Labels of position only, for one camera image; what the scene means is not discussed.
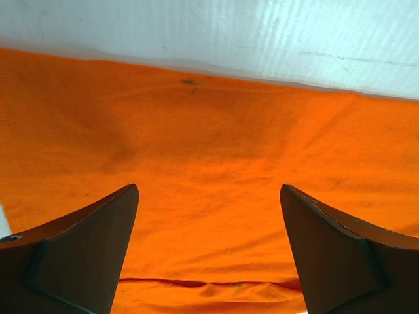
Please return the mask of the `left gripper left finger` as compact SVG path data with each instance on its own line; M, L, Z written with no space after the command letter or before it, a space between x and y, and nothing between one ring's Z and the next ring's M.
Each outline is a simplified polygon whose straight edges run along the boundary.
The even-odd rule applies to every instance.
M82 209L1 238L2 313L110 313L136 219L129 184Z

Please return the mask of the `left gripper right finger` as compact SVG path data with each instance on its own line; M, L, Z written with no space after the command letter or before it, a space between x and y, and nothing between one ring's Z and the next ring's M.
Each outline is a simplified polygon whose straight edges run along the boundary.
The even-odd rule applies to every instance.
M417 313L418 239L285 184L280 203L309 313Z

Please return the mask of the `orange t shirt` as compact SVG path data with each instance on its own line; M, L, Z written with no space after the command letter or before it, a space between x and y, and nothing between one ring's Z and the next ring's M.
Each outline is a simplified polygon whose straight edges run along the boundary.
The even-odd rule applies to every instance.
M127 184L113 313L298 313L280 188L417 236L418 104L2 50L11 230Z

